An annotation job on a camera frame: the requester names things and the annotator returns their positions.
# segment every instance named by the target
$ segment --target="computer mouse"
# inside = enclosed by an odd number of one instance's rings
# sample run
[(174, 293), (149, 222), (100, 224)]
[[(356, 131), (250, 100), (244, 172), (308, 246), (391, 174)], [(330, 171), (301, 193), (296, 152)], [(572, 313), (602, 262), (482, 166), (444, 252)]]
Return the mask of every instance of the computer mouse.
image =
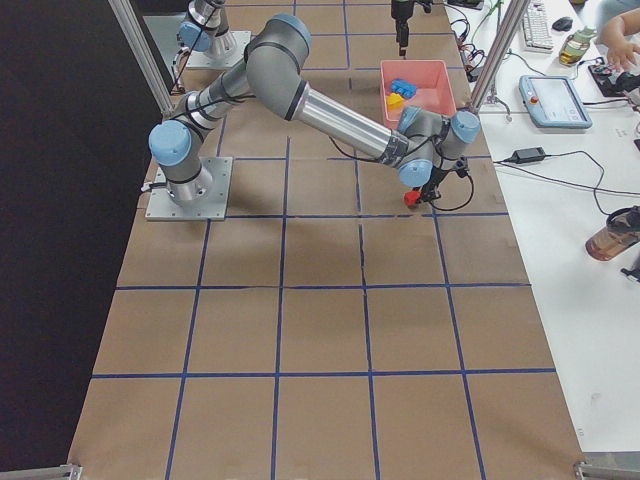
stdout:
[(557, 32), (568, 32), (569, 30), (571, 30), (572, 26), (573, 20), (571, 19), (571, 17), (562, 17), (553, 22), (551, 28), (553, 28)]

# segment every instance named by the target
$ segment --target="hand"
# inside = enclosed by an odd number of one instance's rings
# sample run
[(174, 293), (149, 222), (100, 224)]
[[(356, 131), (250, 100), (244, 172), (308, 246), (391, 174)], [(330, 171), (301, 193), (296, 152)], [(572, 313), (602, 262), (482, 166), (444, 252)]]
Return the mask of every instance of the hand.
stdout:
[(640, 53), (640, 46), (624, 40), (609, 47), (607, 60), (617, 71), (629, 70), (638, 64), (636, 53)]

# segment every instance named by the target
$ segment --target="tablet screen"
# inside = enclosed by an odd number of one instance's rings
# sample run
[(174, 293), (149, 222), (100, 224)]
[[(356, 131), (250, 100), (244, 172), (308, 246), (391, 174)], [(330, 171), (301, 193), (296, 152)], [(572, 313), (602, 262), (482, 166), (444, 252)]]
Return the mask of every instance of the tablet screen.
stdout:
[(531, 78), (531, 86), (547, 119), (554, 122), (586, 120), (564, 79)]

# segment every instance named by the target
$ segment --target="blue block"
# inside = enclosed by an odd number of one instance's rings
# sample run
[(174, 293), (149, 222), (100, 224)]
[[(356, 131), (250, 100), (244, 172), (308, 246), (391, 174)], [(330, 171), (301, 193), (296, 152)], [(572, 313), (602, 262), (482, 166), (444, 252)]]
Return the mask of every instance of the blue block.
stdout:
[(391, 91), (402, 95), (402, 98), (411, 98), (416, 94), (418, 87), (401, 78), (396, 78), (391, 82)]

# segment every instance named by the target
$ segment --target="tablet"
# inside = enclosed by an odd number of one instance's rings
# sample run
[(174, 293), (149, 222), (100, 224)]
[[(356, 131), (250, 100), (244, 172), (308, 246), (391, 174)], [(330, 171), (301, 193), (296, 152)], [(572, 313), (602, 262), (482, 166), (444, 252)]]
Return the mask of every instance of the tablet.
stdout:
[(538, 127), (589, 128), (591, 118), (568, 77), (520, 77), (520, 94)]

